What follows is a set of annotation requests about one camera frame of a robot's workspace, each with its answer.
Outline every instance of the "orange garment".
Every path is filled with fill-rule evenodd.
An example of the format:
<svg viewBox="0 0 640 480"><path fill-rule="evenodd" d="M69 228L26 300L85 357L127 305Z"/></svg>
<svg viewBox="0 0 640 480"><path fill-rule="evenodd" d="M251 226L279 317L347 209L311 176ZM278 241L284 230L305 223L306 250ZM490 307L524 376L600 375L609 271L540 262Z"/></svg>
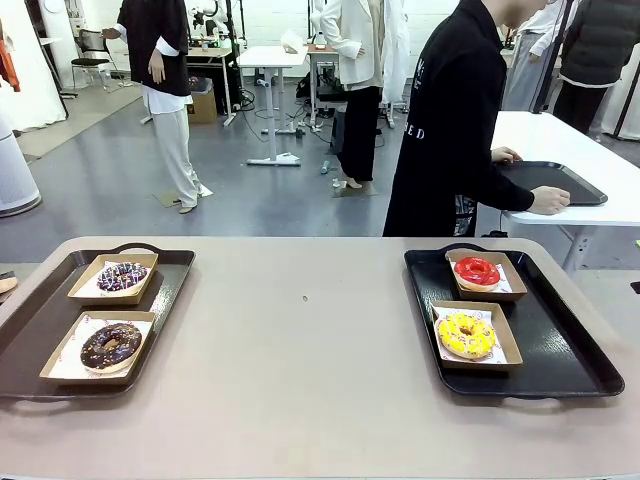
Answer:
<svg viewBox="0 0 640 480"><path fill-rule="evenodd" d="M16 69L13 67L13 61L11 55L7 51L7 47L4 40L0 38L0 76L4 78L9 85L13 87L15 92L20 91L20 82L18 81L18 75Z"/></svg>

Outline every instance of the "office chair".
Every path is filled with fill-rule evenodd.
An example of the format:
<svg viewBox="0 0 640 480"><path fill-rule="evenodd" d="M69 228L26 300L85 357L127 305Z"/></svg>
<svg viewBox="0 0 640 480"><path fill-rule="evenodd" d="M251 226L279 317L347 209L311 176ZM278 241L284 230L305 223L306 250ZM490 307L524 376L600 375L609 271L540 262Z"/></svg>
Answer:
<svg viewBox="0 0 640 480"><path fill-rule="evenodd" d="M80 57L76 58L75 60L71 60L71 73L73 75L74 90L76 89L76 68L99 70L100 65L111 63L116 70L118 69L118 67L116 67L116 63L113 60L113 57L111 56L111 52L107 48L107 39L102 37L101 32L81 29L78 32L76 44L78 45L78 47L80 47L83 55L87 52L106 53L109 56L109 59ZM100 76L100 80L102 81L102 88L104 89L104 91L107 93L111 93L109 90L107 90L107 85L105 84L104 77L102 77L102 75Z"/></svg>

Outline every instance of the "white blazer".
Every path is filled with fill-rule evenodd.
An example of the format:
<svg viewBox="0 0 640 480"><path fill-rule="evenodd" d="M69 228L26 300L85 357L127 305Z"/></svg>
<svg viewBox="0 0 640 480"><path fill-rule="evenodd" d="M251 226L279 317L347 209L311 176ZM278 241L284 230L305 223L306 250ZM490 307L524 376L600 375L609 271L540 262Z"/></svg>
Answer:
<svg viewBox="0 0 640 480"><path fill-rule="evenodd" d="M383 102L398 102L407 81L409 29L404 0L384 0L385 39ZM329 45L340 54L340 79L345 85L365 82L374 75L373 24L367 0L329 0L320 20ZM358 57L363 48L365 54Z"/></svg>

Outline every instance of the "chocolate donut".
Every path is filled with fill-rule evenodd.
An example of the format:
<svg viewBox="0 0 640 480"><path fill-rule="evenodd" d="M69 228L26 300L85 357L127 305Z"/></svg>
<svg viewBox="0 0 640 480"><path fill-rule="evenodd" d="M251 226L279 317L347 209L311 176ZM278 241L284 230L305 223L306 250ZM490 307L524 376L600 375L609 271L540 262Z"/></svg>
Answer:
<svg viewBox="0 0 640 480"><path fill-rule="evenodd" d="M98 277L98 288L106 292L126 290L140 283L147 269L139 263L118 263L104 270Z"/></svg>
<svg viewBox="0 0 640 480"><path fill-rule="evenodd" d="M84 343L80 361L93 372L117 372L131 364L141 343L142 334L133 325L109 325L91 335Z"/></svg>

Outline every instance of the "yellow donut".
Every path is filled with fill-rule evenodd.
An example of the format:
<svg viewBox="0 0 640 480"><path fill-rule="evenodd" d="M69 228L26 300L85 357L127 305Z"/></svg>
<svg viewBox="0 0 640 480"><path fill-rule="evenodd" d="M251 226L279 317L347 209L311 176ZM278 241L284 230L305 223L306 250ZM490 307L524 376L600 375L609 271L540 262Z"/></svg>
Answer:
<svg viewBox="0 0 640 480"><path fill-rule="evenodd" d="M462 313L443 318L438 335L447 350L470 360L486 357L496 344L492 326Z"/></svg>

